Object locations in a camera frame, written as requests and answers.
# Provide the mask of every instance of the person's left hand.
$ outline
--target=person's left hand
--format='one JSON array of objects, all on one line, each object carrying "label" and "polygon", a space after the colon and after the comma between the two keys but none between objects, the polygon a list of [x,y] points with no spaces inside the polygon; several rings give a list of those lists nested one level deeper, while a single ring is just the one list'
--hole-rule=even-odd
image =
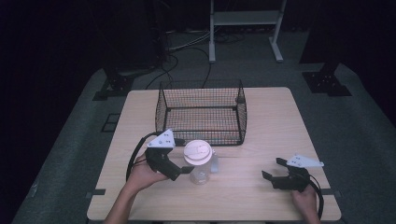
[{"label": "person's left hand", "polygon": [[157,173],[149,167],[149,164],[146,162],[146,155],[143,154],[136,159],[125,188],[140,191],[165,179],[168,179],[166,175]]}]

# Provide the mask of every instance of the black cable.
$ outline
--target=black cable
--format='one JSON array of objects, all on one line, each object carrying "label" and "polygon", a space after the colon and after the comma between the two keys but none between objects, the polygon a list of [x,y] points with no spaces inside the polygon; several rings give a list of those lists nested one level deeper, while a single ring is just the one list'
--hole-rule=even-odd
[{"label": "black cable", "polygon": [[319,184],[319,182],[317,181],[317,179],[316,179],[314,176],[312,176],[312,175],[309,175],[309,176],[311,176],[312,178],[314,178],[314,180],[317,182],[318,188],[321,189],[320,184]]},{"label": "black cable", "polygon": [[240,34],[242,37],[238,37],[238,36],[236,36],[236,35],[229,35],[229,34],[224,34],[224,36],[226,36],[226,37],[223,37],[225,40],[224,41],[219,41],[218,40],[218,36],[216,35],[215,36],[215,42],[217,43],[217,44],[221,44],[221,45],[231,45],[231,44],[234,44],[234,43],[236,43],[236,42],[239,42],[239,41],[242,41],[242,40],[244,40],[245,39],[245,35],[244,34]]},{"label": "black cable", "polygon": [[198,36],[203,36],[207,35],[207,30],[202,30],[202,31],[181,31],[180,33],[186,34],[186,35],[198,35]]},{"label": "black cable", "polygon": [[[204,54],[205,54],[205,56],[206,56],[206,58],[209,60],[209,55],[208,55],[208,54],[206,53],[206,51],[204,51],[203,49],[192,48],[192,47],[183,48],[183,49],[196,49],[196,50],[199,50],[199,51],[201,51],[202,53],[204,53]],[[210,75],[210,71],[211,71],[211,70],[212,70],[212,64],[211,64],[211,63],[209,63],[209,69],[208,69],[208,71],[207,71],[207,74],[206,74],[206,77],[205,77],[205,79],[204,79],[204,83],[203,83],[203,85],[202,85],[201,89],[203,89],[203,88],[204,88],[204,86],[205,86],[206,82],[208,81],[208,79],[209,79],[209,75]]]},{"label": "black cable", "polygon": [[146,142],[146,139],[148,139],[152,135],[159,135],[159,134],[160,134],[160,132],[149,133],[148,135],[146,135],[142,139],[140,139],[139,143],[137,144],[136,148],[134,149],[134,153],[132,153],[131,159],[129,159],[128,168],[126,170],[126,176],[125,176],[126,180],[128,180],[128,177],[131,174],[131,169],[135,165],[134,160],[136,160],[137,153],[139,152],[139,149],[143,146],[143,144]]},{"label": "black cable", "polygon": [[169,71],[163,68],[163,64],[161,65],[161,69],[168,75],[169,82],[173,81],[173,77],[169,74]]},{"label": "black cable", "polygon": [[134,165],[132,165],[132,167],[134,167],[135,165],[137,165],[138,163],[140,163],[140,162],[142,162],[142,161],[146,161],[147,159],[144,159],[144,160],[141,160],[141,161],[136,161],[135,163],[134,163]]},{"label": "black cable", "polygon": [[203,42],[204,40],[207,40],[209,37],[210,37],[210,34],[209,34],[209,32],[207,32],[205,35],[202,35],[201,37],[198,37],[197,39],[194,39],[194,40],[192,40],[191,42],[189,42],[189,43],[187,43],[185,45],[182,45],[182,46],[179,46],[179,47],[174,47],[174,48],[169,48],[168,50],[169,51],[177,51],[177,50],[180,50],[180,49],[184,49],[184,48],[187,48],[189,46],[196,45],[196,44],[198,44],[200,42]]},{"label": "black cable", "polygon": [[125,75],[124,77],[139,77],[139,76],[147,75],[147,74],[150,74],[150,73],[154,72],[157,68],[158,68],[158,65],[153,66],[152,68],[149,68],[149,69],[147,69],[145,71],[141,71],[141,72],[136,72],[136,73],[132,73],[132,74],[129,74],[129,75]]},{"label": "black cable", "polygon": [[226,43],[228,41],[229,36],[226,35],[225,33],[219,33],[215,35],[215,43],[216,44],[222,44]]},{"label": "black cable", "polygon": [[317,195],[319,197],[319,208],[318,208],[318,217],[321,219],[322,214],[323,214],[323,205],[324,205],[324,200],[323,200],[323,195],[321,193],[321,189],[314,183],[314,181],[309,180],[309,185],[314,188],[314,190],[317,192]]},{"label": "black cable", "polygon": [[146,86],[146,90],[149,88],[149,86],[150,86],[157,78],[159,78],[159,77],[161,77],[161,76],[163,76],[163,75],[169,73],[170,71],[172,71],[172,70],[177,66],[177,64],[178,64],[178,58],[177,58],[176,56],[174,56],[174,55],[169,55],[169,56],[172,57],[172,58],[174,58],[174,59],[176,59],[175,65],[173,65],[169,70],[165,70],[165,72],[159,74],[159,75],[156,76],[154,79],[152,79],[152,80],[150,81],[150,83]]}]

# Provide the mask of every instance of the white 3d printed part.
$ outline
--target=white 3d printed part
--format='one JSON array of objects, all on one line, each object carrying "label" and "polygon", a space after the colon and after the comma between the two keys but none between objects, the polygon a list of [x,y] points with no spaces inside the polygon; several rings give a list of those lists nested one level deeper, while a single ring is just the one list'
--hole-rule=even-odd
[{"label": "white 3d printed part", "polygon": [[174,148],[175,146],[175,138],[171,129],[166,130],[148,143],[148,147]]},{"label": "white 3d printed part", "polygon": [[324,163],[321,161],[315,161],[298,154],[295,154],[286,164],[300,168],[324,166]]}]

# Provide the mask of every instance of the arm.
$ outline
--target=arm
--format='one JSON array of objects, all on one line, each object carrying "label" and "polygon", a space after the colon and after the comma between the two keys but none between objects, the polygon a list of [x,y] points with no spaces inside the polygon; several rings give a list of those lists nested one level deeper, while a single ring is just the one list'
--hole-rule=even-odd
[{"label": "arm", "polygon": [[303,192],[293,190],[291,192],[291,198],[293,199],[294,206],[301,213],[306,223],[320,223],[317,211],[317,194],[312,186],[308,185]]},{"label": "arm", "polygon": [[105,219],[106,224],[127,223],[137,193],[158,181],[167,179],[165,175],[157,174],[151,170],[149,165],[144,161],[145,159],[144,154],[136,159],[136,161],[142,162],[137,163],[132,168],[128,181],[121,189],[119,196]]}]

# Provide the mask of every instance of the cable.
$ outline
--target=cable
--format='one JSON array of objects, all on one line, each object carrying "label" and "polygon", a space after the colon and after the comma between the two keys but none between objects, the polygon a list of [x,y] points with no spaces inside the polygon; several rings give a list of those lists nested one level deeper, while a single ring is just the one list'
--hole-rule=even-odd
[{"label": "cable", "polygon": [[242,37],[238,37],[236,35],[229,35],[226,33],[221,33],[221,35],[216,35],[215,36],[215,42],[217,44],[222,44],[222,45],[230,45],[230,44],[234,44],[236,42],[242,41],[245,39],[245,35],[244,34],[240,34]]},{"label": "cable", "polygon": [[169,71],[163,68],[163,64],[161,64],[161,69],[168,75],[169,81],[170,81],[170,82],[173,81],[173,78],[172,78],[172,76],[169,74]]},{"label": "cable", "polygon": [[204,40],[206,40],[208,38],[209,38],[209,32],[207,32],[206,34],[204,34],[204,35],[202,35],[202,36],[190,41],[187,44],[184,44],[184,45],[181,45],[181,46],[178,46],[178,47],[174,47],[174,48],[169,48],[168,50],[169,51],[175,51],[175,50],[178,50],[178,49],[183,49],[183,48],[189,47],[191,45],[197,44],[197,43],[199,43],[201,41],[204,41]]},{"label": "cable", "polygon": [[292,172],[291,174],[299,176],[301,179],[305,180],[310,186],[312,186],[312,188],[314,188],[315,192],[317,193],[317,195],[319,197],[318,217],[319,217],[319,219],[321,219],[322,214],[323,214],[324,200],[323,200],[323,195],[321,193],[321,188],[320,188],[319,182],[312,175],[309,175],[309,176],[314,178],[318,185],[315,184],[315,182],[312,181],[311,179],[305,178],[305,176],[303,176],[303,175],[296,174],[294,172]]},{"label": "cable", "polygon": [[201,36],[204,35],[205,33],[207,33],[207,30],[186,30],[186,31],[176,31],[176,30],[171,30],[171,31],[166,31],[166,33],[168,35],[170,34],[175,34],[175,33],[182,33],[182,34],[186,34],[186,35],[197,35],[197,36]]},{"label": "cable", "polygon": [[[123,75],[123,76],[124,77],[139,77],[139,76],[147,75],[147,74],[150,74],[150,73],[154,72],[158,68],[158,66],[159,65],[156,65],[156,66],[153,66],[153,67],[151,67],[151,68],[149,68],[147,70],[144,70],[144,71],[141,71],[141,72],[132,73],[132,74],[129,74],[129,75]],[[121,72],[121,73],[123,72],[122,69],[120,69],[120,68],[116,68],[116,69],[117,69],[118,72]]]},{"label": "cable", "polygon": [[[204,51],[203,49],[198,49],[198,48],[184,48],[184,49],[196,49],[196,50],[199,50],[199,51],[201,51],[202,53],[204,53],[205,56],[206,56],[206,58],[209,60],[209,55],[208,55],[208,54],[206,53],[206,51]],[[202,85],[201,89],[204,88],[206,82],[208,81],[209,75],[210,75],[210,71],[211,71],[211,70],[212,70],[212,64],[209,63],[209,69],[208,69],[208,71],[207,71],[206,77],[205,77],[205,79],[204,79],[204,84]]]},{"label": "cable", "polygon": [[174,58],[174,59],[176,59],[175,65],[173,65],[169,70],[165,70],[165,72],[159,74],[159,75],[156,76],[154,79],[152,79],[152,80],[150,81],[150,83],[146,86],[146,90],[149,88],[149,86],[150,86],[157,78],[159,78],[159,77],[161,77],[161,76],[163,76],[163,75],[165,75],[165,74],[168,74],[170,71],[172,71],[172,70],[177,66],[177,64],[178,64],[178,58],[177,58],[176,56],[174,56],[174,55],[171,55],[171,54],[170,54],[169,56],[172,57],[172,58]]},{"label": "cable", "polygon": [[129,159],[128,168],[126,170],[126,176],[125,176],[126,180],[128,180],[128,177],[131,174],[132,167],[134,167],[134,165],[137,163],[137,162],[134,162],[134,160],[136,159],[137,153],[139,152],[140,148],[146,142],[146,139],[148,139],[152,135],[159,135],[159,134],[160,134],[160,132],[149,133],[148,135],[146,135],[142,139],[140,139],[139,143],[137,144],[136,148],[134,149],[134,153],[132,153],[131,159]]},{"label": "cable", "polygon": [[137,165],[138,163],[140,163],[140,162],[142,162],[142,161],[146,161],[147,159],[143,159],[143,160],[141,160],[141,161],[136,161],[133,165],[132,165],[132,167],[134,167],[135,165]]}]

